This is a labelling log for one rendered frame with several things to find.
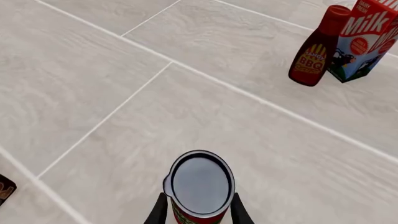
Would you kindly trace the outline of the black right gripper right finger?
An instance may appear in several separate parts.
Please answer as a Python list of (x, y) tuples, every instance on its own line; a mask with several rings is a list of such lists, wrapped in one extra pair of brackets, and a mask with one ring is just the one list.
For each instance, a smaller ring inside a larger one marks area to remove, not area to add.
[(246, 211), (237, 192), (233, 195), (230, 213), (233, 224), (255, 224)]

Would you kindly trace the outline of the red and white milk carton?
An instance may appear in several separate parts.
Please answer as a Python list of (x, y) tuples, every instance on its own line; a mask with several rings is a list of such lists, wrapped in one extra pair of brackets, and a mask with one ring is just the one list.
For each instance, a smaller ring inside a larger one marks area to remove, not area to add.
[(341, 83), (367, 76), (398, 42), (398, 0), (357, 0), (328, 71)]

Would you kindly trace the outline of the red BBQ sauce bottle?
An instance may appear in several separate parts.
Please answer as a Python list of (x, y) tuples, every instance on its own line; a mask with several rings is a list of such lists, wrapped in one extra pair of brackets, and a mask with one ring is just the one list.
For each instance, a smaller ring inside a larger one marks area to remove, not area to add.
[(321, 80), (350, 13), (351, 10), (344, 6), (328, 7), (319, 26), (297, 52), (288, 72), (291, 80), (305, 86), (315, 86)]

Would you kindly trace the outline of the dark brown printed box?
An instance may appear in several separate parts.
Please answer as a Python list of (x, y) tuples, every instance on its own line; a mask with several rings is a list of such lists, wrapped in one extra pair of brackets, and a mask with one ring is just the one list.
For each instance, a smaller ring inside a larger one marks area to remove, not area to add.
[(0, 174), (0, 206), (16, 191), (17, 185)]

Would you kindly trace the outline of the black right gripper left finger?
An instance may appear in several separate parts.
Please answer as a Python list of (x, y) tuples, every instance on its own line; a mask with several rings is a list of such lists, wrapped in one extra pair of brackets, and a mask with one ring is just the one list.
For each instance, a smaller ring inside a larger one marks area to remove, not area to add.
[(167, 219), (168, 201), (164, 193), (160, 193), (158, 199), (145, 220), (144, 224), (165, 224)]

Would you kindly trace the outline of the red tin with silver lid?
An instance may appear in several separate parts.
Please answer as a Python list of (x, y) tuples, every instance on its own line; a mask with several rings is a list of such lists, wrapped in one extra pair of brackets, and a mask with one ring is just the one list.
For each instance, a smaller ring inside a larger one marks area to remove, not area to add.
[(220, 224), (236, 190), (229, 165), (210, 151), (188, 151), (163, 180), (178, 224)]

